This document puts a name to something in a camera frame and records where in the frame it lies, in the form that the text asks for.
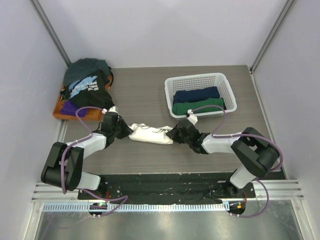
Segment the white t shirt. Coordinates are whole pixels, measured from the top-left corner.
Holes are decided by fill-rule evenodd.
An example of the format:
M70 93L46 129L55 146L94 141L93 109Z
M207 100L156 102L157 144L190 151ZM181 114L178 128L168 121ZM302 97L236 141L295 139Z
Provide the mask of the white t shirt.
M132 133L128 136L130 140L159 145L172 145L174 143L167 136L167 133L173 129L172 127L151 127L144 123L133 123L130 128L132 130Z

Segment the white plastic basket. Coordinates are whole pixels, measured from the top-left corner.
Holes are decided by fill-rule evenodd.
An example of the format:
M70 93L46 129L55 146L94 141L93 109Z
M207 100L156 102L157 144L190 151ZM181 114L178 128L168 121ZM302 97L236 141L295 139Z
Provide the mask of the white plastic basket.
M164 82L164 91L170 115L176 120L186 117L185 115L176 115L172 111L176 91L199 90L208 87L217 87L224 100L226 113L236 111L238 106L231 85L223 73L217 72L167 78Z

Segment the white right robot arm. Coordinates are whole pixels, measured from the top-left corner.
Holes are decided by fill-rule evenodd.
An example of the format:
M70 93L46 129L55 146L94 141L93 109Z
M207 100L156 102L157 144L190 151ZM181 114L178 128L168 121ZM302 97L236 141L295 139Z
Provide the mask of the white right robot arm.
M281 149L255 128L229 135L199 132L184 119L166 134L173 142L188 145L197 154L226 153L237 156L242 166L224 183L226 194L236 198L250 182L264 178L281 168L284 156Z

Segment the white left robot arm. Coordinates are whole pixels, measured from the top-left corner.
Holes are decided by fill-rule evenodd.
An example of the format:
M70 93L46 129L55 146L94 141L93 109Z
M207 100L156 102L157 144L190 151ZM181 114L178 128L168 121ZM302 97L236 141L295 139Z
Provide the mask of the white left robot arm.
M133 130L117 112L105 113L99 127L88 136L52 145L41 173L42 183L61 188L63 192L89 190L93 198L102 199L107 188L100 176L83 171L83 161L108 148L115 139L121 140L132 133Z

